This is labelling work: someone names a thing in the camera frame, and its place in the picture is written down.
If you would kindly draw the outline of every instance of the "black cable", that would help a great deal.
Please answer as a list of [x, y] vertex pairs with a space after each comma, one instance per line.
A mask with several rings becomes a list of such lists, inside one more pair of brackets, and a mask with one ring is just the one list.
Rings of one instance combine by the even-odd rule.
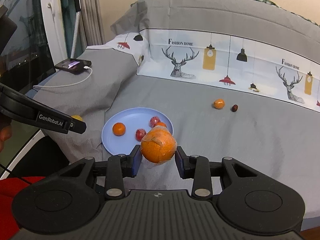
[[28, 183], [29, 185], [32, 185], [31, 182], [25, 180], [24, 178], [22, 178], [22, 177], [20, 177], [20, 176], [17, 176], [17, 175], [14, 174], [12, 171], [9, 171], [9, 170], [8, 170], [6, 167], [4, 167], [1, 163], [0, 163], [0, 167], [1, 167], [2, 169], [4, 169], [5, 171], [9, 172], [10, 174], [12, 174], [13, 176], [16, 176], [18, 179], [21, 179], [23, 182]]

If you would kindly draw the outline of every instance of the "deer illustration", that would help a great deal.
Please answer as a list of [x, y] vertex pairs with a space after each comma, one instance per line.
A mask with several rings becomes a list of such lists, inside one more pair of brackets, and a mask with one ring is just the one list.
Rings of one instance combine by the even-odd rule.
[[168, 50], [170, 49], [170, 47], [171, 47], [171, 46], [169, 46], [169, 48], [167, 48], [167, 49], [165, 50], [165, 52], [164, 52], [163, 49], [162, 49], [163, 54], [164, 54], [168, 59], [171, 59], [171, 63], [174, 65], [174, 69], [172, 70], [170, 76], [172, 76], [172, 77], [177, 77], [177, 78], [184, 78], [184, 79], [195, 79], [195, 78], [196, 78], [195, 75], [186, 74], [186, 73], [181, 72], [181, 67], [182, 67], [183, 65], [185, 65], [188, 60], [192, 60], [192, 59], [194, 59], [196, 56], [198, 56], [199, 51], [198, 51], [198, 53], [195, 55], [194, 51], [190, 48], [191, 51], [192, 51], [192, 55], [191, 55], [190, 57], [188, 57], [188, 54], [187, 54], [186, 57], [185, 57], [181, 62], [177, 62], [176, 58], [173, 57], [173, 53], [172, 53], [171, 55], [168, 53]]
[[288, 94], [289, 100], [304, 104], [303, 98], [297, 97], [291, 92], [291, 90], [294, 88], [294, 85], [298, 84], [302, 80], [303, 76], [300, 78], [299, 72], [297, 71], [298, 78], [296, 79], [294, 76], [293, 81], [290, 83], [290, 85], [288, 85], [287, 80], [284, 78], [285, 73], [283, 73], [283, 75], [282, 75], [280, 72], [282, 68], [283, 68], [283, 66], [281, 68], [279, 68], [279, 70], [277, 70], [277, 67], [276, 67], [276, 71], [278, 73], [279, 78], [282, 79], [284, 86], [287, 88], [287, 94]]

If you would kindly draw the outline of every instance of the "red cloth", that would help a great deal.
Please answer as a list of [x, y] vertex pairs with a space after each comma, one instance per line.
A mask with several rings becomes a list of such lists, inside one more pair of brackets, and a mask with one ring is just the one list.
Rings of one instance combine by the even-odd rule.
[[[24, 177], [27, 181], [35, 183], [44, 177]], [[8, 240], [19, 231], [19, 227], [11, 213], [13, 197], [22, 189], [29, 186], [17, 178], [0, 180], [0, 240]]]

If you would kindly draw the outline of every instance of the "ribbed black surface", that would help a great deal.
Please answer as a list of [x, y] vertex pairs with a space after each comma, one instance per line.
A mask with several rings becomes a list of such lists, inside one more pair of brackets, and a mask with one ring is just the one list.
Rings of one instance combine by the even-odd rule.
[[44, 236], [23, 229], [12, 239], [298, 240], [301, 238], [293, 232], [270, 237], [243, 233], [224, 222], [210, 202], [192, 199], [185, 190], [132, 190], [122, 200], [107, 202], [94, 220], [73, 232]]

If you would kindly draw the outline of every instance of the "deer antlers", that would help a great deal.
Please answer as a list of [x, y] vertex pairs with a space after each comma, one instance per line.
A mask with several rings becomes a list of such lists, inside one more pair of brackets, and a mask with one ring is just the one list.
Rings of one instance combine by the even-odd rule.
[[285, 73], [283, 73], [283, 75], [281, 75], [280, 71], [281, 71], [282, 68], [283, 68], [283, 66], [281, 68], [279, 68], [279, 70], [278, 70], [277, 67], [276, 67], [276, 71], [277, 71], [277, 74], [278, 74], [279, 78], [281, 78], [283, 80], [283, 82], [286, 83], [287, 86], [292, 87], [294, 84], [298, 84], [302, 80], [303, 76], [300, 78], [299, 72], [297, 71], [297, 74], [298, 74], [297, 80], [296, 80], [296, 77], [294, 76], [293, 77], [293, 81], [290, 83], [290, 85], [288, 85], [287, 84], [287, 80], [284, 78], [284, 74]]
[[[170, 47], [171, 46], [169, 46], [169, 48], [167, 48], [166, 50], [165, 50], [165, 52], [163, 51], [163, 49], [162, 49], [162, 52], [163, 52], [163, 54], [168, 58], [168, 59], [171, 59], [173, 62], [175, 62], [175, 63], [177, 63], [177, 61], [176, 61], [176, 58], [173, 56], [173, 53], [170, 55], [169, 53], [168, 53], [168, 50], [170, 49]], [[188, 61], [188, 60], [192, 60], [192, 59], [194, 59], [196, 56], [198, 56], [198, 54], [199, 54], [199, 51], [198, 51], [198, 53], [195, 55], [195, 52], [191, 49], [191, 51], [192, 51], [192, 55], [190, 56], [190, 57], [188, 57], [188, 54], [186, 55], [186, 57], [180, 62], [180, 63], [183, 63], [183, 62], [186, 62], [186, 61]]]

